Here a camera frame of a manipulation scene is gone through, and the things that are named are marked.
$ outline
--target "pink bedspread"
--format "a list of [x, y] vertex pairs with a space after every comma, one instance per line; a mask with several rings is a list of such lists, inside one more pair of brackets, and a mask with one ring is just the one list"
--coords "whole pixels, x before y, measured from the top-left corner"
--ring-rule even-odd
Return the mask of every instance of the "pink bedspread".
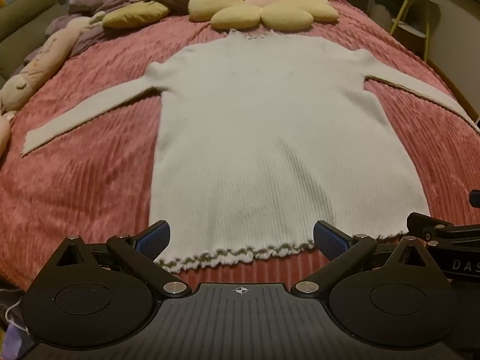
[[[350, 49], [366, 48], [382, 62], [446, 91], [423, 62], [366, 15], [343, 0], [332, 4], [341, 14], [339, 23], [314, 24], [307, 35]], [[161, 99], [145, 96], [21, 158], [26, 132], [94, 93], [141, 76], [152, 61], [165, 61], [186, 45], [222, 36], [208, 24], [190, 23], [187, 16], [169, 17], [67, 61], [30, 100], [15, 118], [10, 151], [0, 171], [0, 275], [27, 288], [67, 235], [104, 242], [114, 234], [134, 234], [147, 227]], [[432, 215], [456, 224], [480, 223], [480, 210], [467, 202], [469, 191], [480, 187], [480, 139], [474, 130], [451, 112], [401, 90], [374, 81], [365, 87], [378, 96], [410, 154]], [[319, 252], [307, 251], [285, 259], [189, 271], [181, 277], [193, 286], [199, 280], [290, 285], [323, 263]]]

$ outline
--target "yellow table leg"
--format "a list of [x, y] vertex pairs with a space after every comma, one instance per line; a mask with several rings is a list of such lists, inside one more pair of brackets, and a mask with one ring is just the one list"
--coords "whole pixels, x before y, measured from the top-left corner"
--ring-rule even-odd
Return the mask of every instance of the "yellow table leg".
[[407, 20], [407, 15], [409, 14], [409, 10], [410, 10], [411, 5], [412, 5], [412, 0], [409, 0], [409, 2], [407, 3], [407, 5], [405, 7], [405, 12], [403, 13], [402, 21]]
[[427, 2], [426, 9], [426, 29], [425, 29], [425, 54], [423, 55], [423, 60], [427, 62], [428, 51], [430, 49], [430, 4]]
[[402, 18], [403, 16], [403, 13], [405, 12], [405, 9], [407, 9], [407, 5], [409, 4], [409, 0], [405, 0], [403, 2], [403, 5], [402, 7], [400, 8], [400, 12], [398, 13], [398, 16], [397, 18], [395, 19], [394, 23], [393, 23], [393, 26], [390, 30], [390, 35], [393, 35], [393, 33], [395, 32], [395, 30], [397, 29], [397, 26], [398, 26], [398, 22], [400, 21], [400, 19]]

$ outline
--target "flower-shaped pillow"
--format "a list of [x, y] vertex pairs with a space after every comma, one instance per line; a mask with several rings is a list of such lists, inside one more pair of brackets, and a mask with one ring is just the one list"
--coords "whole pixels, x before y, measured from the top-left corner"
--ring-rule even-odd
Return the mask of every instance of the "flower-shaped pillow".
[[218, 30], [245, 30], [261, 21], [274, 30], [301, 31], [338, 19], [328, 0], [190, 0], [188, 11], [192, 21], [210, 21]]

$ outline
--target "ribbed knit sweater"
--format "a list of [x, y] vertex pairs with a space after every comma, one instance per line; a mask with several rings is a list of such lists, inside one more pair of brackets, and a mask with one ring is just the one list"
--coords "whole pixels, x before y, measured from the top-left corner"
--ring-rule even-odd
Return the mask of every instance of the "ribbed knit sweater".
[[248, 262], [313, 245], [323, 219], [350, 234], [406, 231], [428, 214], [421, 183], [374, 78], [473, 122], [443, 92], [320, 37], [270, 33], [184, 48], [30, 131], [29, 151], [150, 89], [162, 92], [150, 222], [171, 226], [158, 261], [182, 268]]

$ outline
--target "black robotic base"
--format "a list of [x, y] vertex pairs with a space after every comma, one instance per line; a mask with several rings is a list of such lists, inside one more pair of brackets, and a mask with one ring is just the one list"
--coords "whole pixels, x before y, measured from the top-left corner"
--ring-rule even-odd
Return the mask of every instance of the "black robotic base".
[[[478, 278], [468, 270], [452, 271], [449, 259], [464, 263], [462, 253], [470, 259], [478, 254], [479, 226], [454, 227], [420, 214], [410, 215], [407, 226], [411, 235], [395, 246], [318, 222], [315, 246], [331, 262], [290, 291], [279, 283], [201, 283], [192, 292], [153, 263], [170, 240], [166, 222], [106, 244], [68, 237], [23, 298], [23, 319], [34, 340], [23, 358], [459, 360], [478, 355], [480, 328], [469, 323], [480, 317], [472, 305]], [[419, 238], [429, 241], [426, 248]], [[456, 291], [452, 285], [465, 279], [471, 285]]]

